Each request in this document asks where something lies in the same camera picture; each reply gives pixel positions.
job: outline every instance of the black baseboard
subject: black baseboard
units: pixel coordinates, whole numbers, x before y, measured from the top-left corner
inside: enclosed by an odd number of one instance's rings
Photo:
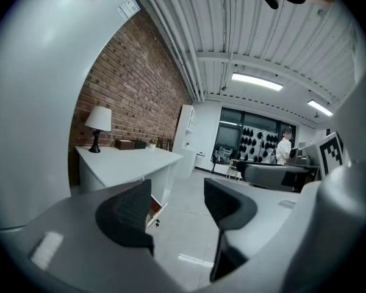
[[[223,173],[212,172],[211,170],[208,170],[208,169],[205,169],[205,168],[201,168],[201,167],[195,166],[195,169],[201,170],[202,172],[211,173],[213,175],[218,175],[218,176],[226,177],[226,175],[223,174]]]

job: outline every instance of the table lamp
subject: table lamp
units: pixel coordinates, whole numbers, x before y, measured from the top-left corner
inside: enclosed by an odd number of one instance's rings
[[[111,131],[111,110],[102,106],[95,106],[85,125],[96,129],[93,132],[95,138],[89,152],[100,153],[100,147],[98,146],[100,130]]]

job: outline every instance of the person in white shirt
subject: person in white shirt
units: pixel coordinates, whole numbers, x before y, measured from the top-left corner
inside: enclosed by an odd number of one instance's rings
[[[283,139],[276,147],[276,160],[279,164],[284,165],[292,150],[292,143],[289,141],[292,138],[292,130],[290,128],[285,128],[282,131],[282,136]]]

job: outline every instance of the black lamp base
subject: black lamp base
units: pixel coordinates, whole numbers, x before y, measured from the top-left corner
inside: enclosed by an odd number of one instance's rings
[[[99,134],[100,134],[99,129],[97,129],[93,132],[93,135],[95,136],[95,138],[93,139],[93,145],[89,149],[89,152],[91,152],[91,153],[100,153],[100,147],[98,145]]]

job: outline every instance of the small potted plant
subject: small potted plant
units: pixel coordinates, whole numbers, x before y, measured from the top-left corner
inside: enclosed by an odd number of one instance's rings
[[[148,148],[154,149],[156,147],[156,140],[152,139],[149,141]]]

